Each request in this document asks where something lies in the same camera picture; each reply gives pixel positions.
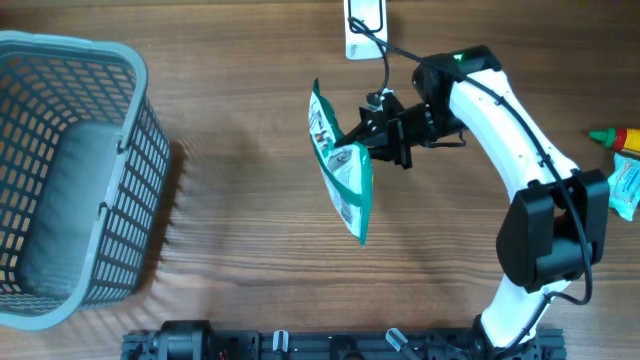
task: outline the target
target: teal and white bag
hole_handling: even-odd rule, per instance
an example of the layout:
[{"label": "teal and white bag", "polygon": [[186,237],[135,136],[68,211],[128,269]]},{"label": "teal and white bag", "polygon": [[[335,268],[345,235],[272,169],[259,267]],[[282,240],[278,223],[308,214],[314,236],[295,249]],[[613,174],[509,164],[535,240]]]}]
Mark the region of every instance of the teal and white bag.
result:
[{"label": "teal and white bag", "polygon": [[357,142],[335,148],[344,134],[331,104],[320,95],[318,79],[309,101],[309,134],[333,206],[364,246],[373,203],[371,158],[367,148]]}]

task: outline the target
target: gray basket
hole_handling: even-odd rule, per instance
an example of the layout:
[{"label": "gray basket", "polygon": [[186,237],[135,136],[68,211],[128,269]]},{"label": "gray basket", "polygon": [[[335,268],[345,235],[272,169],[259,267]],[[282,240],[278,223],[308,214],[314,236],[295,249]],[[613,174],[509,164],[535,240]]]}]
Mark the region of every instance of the gray basket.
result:
[{"label": "gray basket", "polygon": [[146,88],[124,45],[0,31],[0,325],[136,288],[170,158]]}]

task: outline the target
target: plastic package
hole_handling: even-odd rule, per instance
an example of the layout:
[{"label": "plastic package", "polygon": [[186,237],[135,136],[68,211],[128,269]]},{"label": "plastic package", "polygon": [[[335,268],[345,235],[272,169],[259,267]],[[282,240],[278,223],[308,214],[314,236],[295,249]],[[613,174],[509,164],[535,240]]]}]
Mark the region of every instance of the plastic package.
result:
[{"label": "plastic package", "polygon": [[333,206],[360,246],[367,241],[373,203],[373,169],[369,151],[360,143],[335,148],[344,134],[333,108],[320,96],[318,79],[309,101],[309,134]]},{"label": "plastic package", "polygon": [[616,170],[609,177],[609,207],[620,216],[633,220],[633,213],[640,201],[640,161],[615,154]]}]

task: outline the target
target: plastic basket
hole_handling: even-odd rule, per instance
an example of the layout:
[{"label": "plastic basket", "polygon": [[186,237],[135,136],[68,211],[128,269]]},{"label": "plastic basket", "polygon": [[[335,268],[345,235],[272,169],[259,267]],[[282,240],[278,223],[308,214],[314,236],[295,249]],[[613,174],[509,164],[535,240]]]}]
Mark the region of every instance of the plastic basket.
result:
[{"label": "plastic basket", "polygon": [[0,31],[0,325],[136,288],[170,159],[146,87],[124,45]]}]

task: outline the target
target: tabletop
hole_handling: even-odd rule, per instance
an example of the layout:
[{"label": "tabletop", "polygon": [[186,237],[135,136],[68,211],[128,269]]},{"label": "tabletop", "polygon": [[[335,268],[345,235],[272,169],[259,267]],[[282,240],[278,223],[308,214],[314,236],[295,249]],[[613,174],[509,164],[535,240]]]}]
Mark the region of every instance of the tabletop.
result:
[{"label": "tabletop", "polygon": [[[588,130],[640,119],[634,1],[390,1],[389,41],[419,55],[485,44],[548,138],[583,169],[613,154]],[[0,28],[123,42],[149,69],[148,96],[172,163],[139,291],[42,332],[0,329],[0,359],[115,359],[122,335],[166,320],[216,329],[468,327],[502,270],[495,238],[509,201],[471,134],[416,149],[414,168],[374,163],[364,249],[333,209],[309,143],[313,80],[343,129],[383,77],[344,55],[340,1],[0,10]],[[416,64],[390,55],[407,105]],[[640,223],[609,213],[595,295],[556,301],[570,359],[640,353]],[[580,296],[575,282],[569,292]]]}]

